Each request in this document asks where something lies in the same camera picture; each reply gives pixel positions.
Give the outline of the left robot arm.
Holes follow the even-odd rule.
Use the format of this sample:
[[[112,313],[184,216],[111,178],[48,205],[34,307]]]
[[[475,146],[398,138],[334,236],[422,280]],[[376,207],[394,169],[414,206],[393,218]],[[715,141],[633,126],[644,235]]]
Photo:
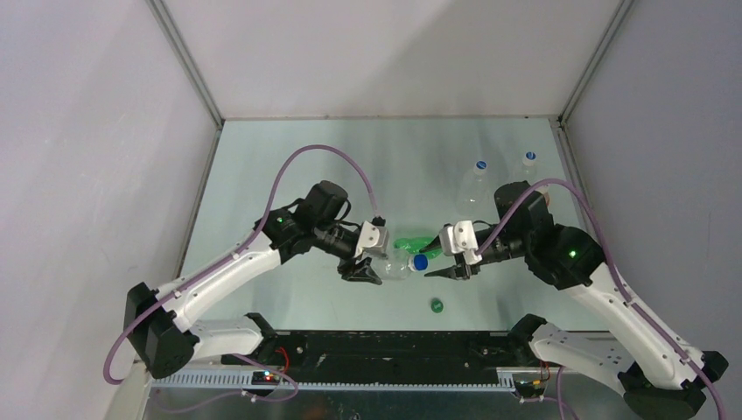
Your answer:
[[[248,281],[291,258],[320,249],[339,260],[348,282],[380,284],[371,262],[385,253],[386,221],[346,221],[347,192],[323,180],[302,199],[272,209],[258,220],[248,239],[201,272],[152,289],[132,287],[126,298],[124,336],[154,379],[171,376],[195,359],[246,355],[266,364],[277,352],[270,325],[258,314],[205,321],[203,315]]]

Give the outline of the blue white bottle cap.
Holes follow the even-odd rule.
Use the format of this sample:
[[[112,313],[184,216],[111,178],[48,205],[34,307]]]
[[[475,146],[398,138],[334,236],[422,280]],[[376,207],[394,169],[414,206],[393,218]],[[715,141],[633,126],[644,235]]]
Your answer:
[[[487,172],[487,163],[485,161],[477,161],[473,170],[478,175],[485,174]]]

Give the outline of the clear plastic bottle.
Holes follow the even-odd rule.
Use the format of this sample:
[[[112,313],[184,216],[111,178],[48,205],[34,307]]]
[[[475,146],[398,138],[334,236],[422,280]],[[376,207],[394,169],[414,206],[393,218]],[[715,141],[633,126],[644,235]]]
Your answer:
[[[458,213],[465,218],[473,218],[487,205],[487,169],[485,174],[476,174],[473,170],[476,162],[463,175],[455,200]]]

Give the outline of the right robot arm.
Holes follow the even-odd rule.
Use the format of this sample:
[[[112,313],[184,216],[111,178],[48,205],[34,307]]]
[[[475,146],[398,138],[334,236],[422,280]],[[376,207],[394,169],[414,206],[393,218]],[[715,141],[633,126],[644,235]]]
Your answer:
[[[620,275],[599,225],[591,232],[553,219],[543,188],[549,179],[499,187],[499,221],[478,230],[470,220],[441,228],[429,249],[454,264],[439,277],[466,280],[488,264],[522,259],[545,284],[601,320],[613,340],[574,337],[545,318],[525,315],[508,333],[514,362],[537,360],[589,377],[616,392],[644,419],[690,419],[711,399],[727,412],[716,382],[728,368],[719,352],[702,351],[668,327]]]

